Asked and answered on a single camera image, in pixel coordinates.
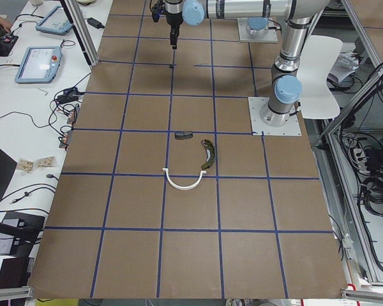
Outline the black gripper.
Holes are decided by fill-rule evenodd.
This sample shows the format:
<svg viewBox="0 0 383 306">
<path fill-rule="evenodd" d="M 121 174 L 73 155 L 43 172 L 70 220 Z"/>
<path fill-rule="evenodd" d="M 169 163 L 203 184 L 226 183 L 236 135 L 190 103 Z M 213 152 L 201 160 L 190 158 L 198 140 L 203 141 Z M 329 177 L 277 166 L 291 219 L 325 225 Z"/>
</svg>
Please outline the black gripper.
<svg viewBox="0 0 383 306">
<path fill-rule="evenodd" d="M 170 46 L 177 49 L 177 42 L 180 33 L 180 25 L 172 25 L 170 27 Z"/>
</svg>

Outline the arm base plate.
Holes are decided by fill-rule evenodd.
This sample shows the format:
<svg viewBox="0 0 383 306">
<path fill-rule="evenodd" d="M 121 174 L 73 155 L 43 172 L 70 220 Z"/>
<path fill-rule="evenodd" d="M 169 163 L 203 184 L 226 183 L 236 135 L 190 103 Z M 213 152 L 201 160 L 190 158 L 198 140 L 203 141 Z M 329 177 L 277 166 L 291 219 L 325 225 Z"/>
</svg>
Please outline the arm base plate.
<svg viewBox="0 0 383 306">
<path fill-rule="evenodd" d="M 279 27 L 271 18 L 245 17 L 237 20 L 239 41 L 254 43 L 277 43 Z"/>
<path fill-rule="evenodd" d="M 252 135 L 301 136 L 294 106 L 288 113 L 280 115 L 269 109 L 268 100 L 268 97 L 248 98 Z"/>
</svg>

